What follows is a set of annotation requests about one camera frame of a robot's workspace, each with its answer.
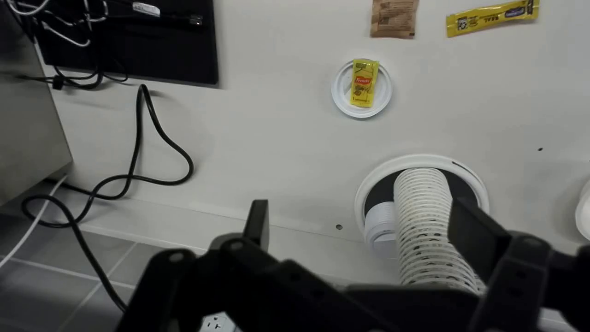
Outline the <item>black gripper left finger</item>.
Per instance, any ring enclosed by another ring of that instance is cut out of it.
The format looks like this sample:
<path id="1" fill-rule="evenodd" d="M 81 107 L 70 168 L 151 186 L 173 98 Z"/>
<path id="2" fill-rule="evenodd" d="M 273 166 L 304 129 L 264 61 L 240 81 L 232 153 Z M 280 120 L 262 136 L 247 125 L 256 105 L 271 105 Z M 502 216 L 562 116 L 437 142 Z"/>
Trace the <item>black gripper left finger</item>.
<path id="1" fill-rule="evenodd" d="M 260 249 L 269 245 L 269 201 L 254 199 L 249 208 L 243 236 Z"/>

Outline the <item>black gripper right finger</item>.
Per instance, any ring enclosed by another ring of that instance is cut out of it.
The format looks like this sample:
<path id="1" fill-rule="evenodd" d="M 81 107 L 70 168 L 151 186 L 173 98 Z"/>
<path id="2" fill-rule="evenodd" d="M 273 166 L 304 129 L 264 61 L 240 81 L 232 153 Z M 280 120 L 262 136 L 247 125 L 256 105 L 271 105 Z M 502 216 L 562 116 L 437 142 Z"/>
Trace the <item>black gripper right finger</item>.
<path id="1" fill-rule="evenodd" d="M 485 210 L 455 199 L 448 238 L 474 269 L 492 269 L 511 241 L 511 234 Z"/>

